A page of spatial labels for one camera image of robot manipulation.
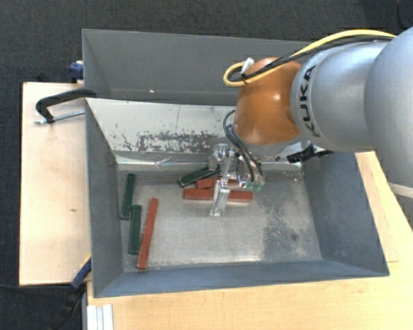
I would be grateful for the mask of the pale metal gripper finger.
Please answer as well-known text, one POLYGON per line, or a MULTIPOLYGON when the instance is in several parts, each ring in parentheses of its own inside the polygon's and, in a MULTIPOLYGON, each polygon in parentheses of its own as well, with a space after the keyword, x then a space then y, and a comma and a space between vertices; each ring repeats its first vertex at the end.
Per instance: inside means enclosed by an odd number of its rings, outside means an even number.
POLYGON ((220 214, 226 210, 226 204, 229 198, 230 188, 227 180, 220 180, 220 214))
POLYGON ((219 217, 222 210, 222 182, 217 180, 213 192, 213 203, 210 209, 210 215, 212 217, 219 217))

